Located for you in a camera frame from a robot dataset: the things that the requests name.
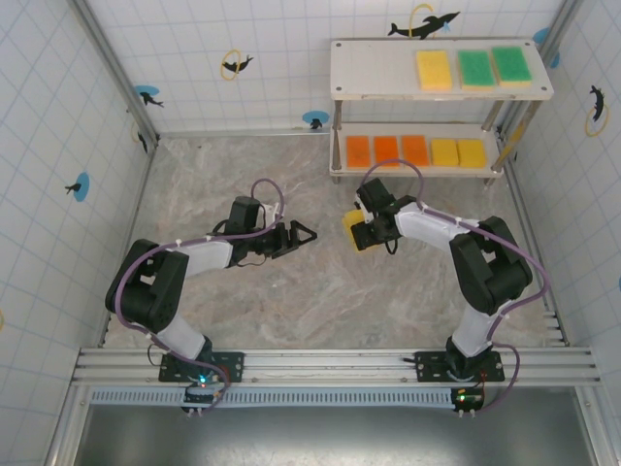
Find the gray floor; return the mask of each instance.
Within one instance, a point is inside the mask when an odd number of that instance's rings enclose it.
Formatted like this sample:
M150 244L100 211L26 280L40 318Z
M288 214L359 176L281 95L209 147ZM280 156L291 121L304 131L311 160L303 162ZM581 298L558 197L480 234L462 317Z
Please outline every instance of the gray floor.
M135 238L169 242L204 235L228 217L237 195L270 177L283 189L285 219L318 232L317 241L261 267L209 272L186 281L185 318L217 348L357 349L439 348L459 322L462 297L448 254L401 241L356 253L341 219L353 209L360 179L334 185L328 176L328 137L276 136L163 140L155 156ZM386 180L400 197L414 179ZM276 195L258 189L263 202ZM424 200L465 218L505 219L524 245L507 184L484 189L481 180L430 179ZM544 345L541 301L517 311L497 333L518 346ZM115 317L107 347L144 347L148 341Z
M588 466L569 391L516 389L459 418L414 408L91 408L77 465Z

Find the marble floor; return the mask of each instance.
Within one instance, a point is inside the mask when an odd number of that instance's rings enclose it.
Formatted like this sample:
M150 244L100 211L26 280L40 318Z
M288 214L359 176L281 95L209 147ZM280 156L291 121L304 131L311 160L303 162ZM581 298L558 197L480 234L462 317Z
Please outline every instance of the marble floor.
M180 312L216 348L358 349L440 348L457 326L465 300L452 259L421 242L401 241L356 253L341 218L353 209L360 179L333 184L328 137L260 136L164 139L155 155L134 238L169 242L204 235L228 217L237 195L270 177L283 189L285 220L315 230L316 241L261 267L208 272L185 282ZM397 196L414 194L414 179L386 179ZM274 203L273 189L257 189ZM429 179L427 204L466 218L502 217L518 244L523 235L505 180ZM531 285L526 293L532 294ZM539 300L506 320L498 341L543 346ZM143 347L148 341L113 316L106 347Z

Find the black mounting plate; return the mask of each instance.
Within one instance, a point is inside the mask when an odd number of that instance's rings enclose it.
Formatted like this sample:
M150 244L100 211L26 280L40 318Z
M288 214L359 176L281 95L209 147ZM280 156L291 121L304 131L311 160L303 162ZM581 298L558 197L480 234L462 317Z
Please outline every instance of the black mounting plate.
M213 365L219 367L227 375L230 383L242 381L244 373L244 354L242 352L213 352ZM206 369L176 359L171 354L162 356L159 366L160 382L196 382L199 376L207 376Z
M456 382L447 374L446 351L417 351L414 354L414 365L419 382ZM486 382L505 381L503 362L497 351L490 351L477 370L485 372ZM468 382L479 382L479 380L480 377L474 376Z

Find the shelf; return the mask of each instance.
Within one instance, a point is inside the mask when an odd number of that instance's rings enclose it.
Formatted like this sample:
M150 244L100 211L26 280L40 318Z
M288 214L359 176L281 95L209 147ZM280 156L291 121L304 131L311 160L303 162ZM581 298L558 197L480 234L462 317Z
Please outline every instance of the shelf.
M533 76L531 85L496 85L489 91L461 89L458 50L491 51L507 46L522 48ZM418 50L446 50L452 90L420 89L415 61ZM554 93L536 44L529 39L335 41L331 45L330 88L333 100L549 100Z
M401 136L422 135L425 136L427 152L432 139L480 139L485 146L487 165L484 168L461 168L461 167L419 167L425 177L446 177L446 178L499 178L503 172L493 172L490 166L498 158L498 146L493 132L481 130L480 124L466 123L343 123L339 131L339 147L341 149L341 170L332 170L330 165L330 175L333 177L360 177L367 173L368 169L349 169L347 168L347 136L368 136L371 147L373 146L374 136L397 136L399 156L403 158L401 148ZM334 131L330 136L330 161L332 161L332 151L334 147ZM415 177L416 173L408 166L399 168L378 168L374 174L383 177Z

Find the yellow sponge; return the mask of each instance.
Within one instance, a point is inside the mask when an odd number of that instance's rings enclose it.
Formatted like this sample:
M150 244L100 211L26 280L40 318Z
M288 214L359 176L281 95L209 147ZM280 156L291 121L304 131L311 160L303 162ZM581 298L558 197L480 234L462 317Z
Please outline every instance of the yellow sponge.
M422 50L416 53L418 79L422 90L451 90L448 55L444 50Z
M456 167L459 164L457 145L452 139L431 140L432 163L438 167Z
M483 168L487 163L485 147L480 139L460 139L457 141L459 166L464 168Z
M347 238L349 238L349 241L351 241L351 244L353 245L356 252L362 251L359 250L356 246L356 242L353 239L353 233L351 233L351 227L362 221L365 221L365 216L360 209L357 209L355 211L349 211L343 217L343 227L345 228L345 233L347 234Z

